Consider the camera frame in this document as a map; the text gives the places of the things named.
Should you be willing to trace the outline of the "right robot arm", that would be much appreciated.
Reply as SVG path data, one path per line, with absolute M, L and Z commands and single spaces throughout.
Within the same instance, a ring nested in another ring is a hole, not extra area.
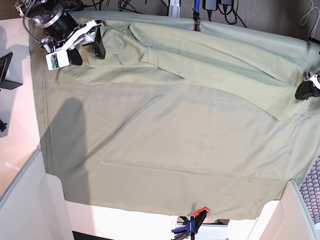
M 44 31 L 44 37 L 37 40 L 30 31 L 30 38 L 47 51 L 45 56 L 50 71 L 69 65 L 80 66 L 83 59 L 77 45 L 91 46 L 95 58 L 103 60 L 106 50 L 102 40 L 101 27 L 106 26 L 103 20 L 90 19 L 85 24 L 77 23 L 70 15 L 90 7 L 100 7 L 102 2 L 86 5 L 82 0 L 18 0 L 15 8 L 22 17 L 31 19 Z

